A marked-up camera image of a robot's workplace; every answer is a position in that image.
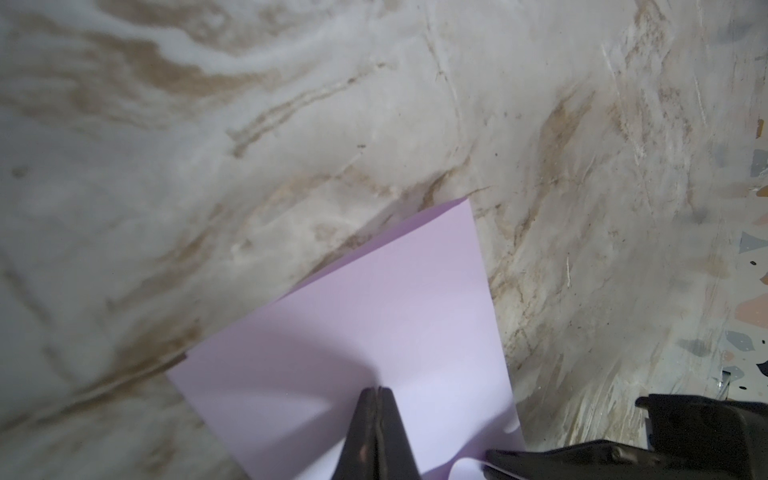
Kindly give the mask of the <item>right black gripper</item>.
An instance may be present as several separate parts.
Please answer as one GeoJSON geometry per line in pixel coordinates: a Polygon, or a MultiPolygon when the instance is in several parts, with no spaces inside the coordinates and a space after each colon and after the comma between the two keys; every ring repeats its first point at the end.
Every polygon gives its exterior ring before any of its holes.
{"type": "Polygon", "coordinates": [[[693,395],[635,401],[655,451],[596,440],[545,452],[489,450],[486,479],[738,479],[767,477],[767,405],[693,395]]]}

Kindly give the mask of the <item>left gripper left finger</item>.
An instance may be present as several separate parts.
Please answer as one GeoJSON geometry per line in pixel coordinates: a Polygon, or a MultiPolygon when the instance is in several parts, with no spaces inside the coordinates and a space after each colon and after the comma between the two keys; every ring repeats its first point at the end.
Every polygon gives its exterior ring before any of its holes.
{"type": "Polygon", "coordinates": [[[332,480],[378,478],[377,420],[378,390],[363,389],[352,415],[332,480]]]}

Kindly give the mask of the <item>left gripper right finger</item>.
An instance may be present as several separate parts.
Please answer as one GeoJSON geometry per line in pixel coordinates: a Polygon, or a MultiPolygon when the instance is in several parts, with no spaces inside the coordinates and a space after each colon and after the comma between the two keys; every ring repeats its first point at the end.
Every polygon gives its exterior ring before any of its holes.
{"type": "Polygon", "coordinates": [[[376,478],[420,480],[413,451],[397,406],[389,388],[376,390],[376,478]]]}

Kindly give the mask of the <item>lilac square paper sheet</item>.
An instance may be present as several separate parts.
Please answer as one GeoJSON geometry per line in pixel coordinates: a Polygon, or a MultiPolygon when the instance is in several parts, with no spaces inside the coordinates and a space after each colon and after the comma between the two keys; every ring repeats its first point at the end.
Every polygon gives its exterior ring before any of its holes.
{"type": "Polygon", "coordinates": [[[472,207],[424,210],[193,347],[169,379],[252,479],[327,479],[362,390],[420,473],[524,440],[472,207]]]}

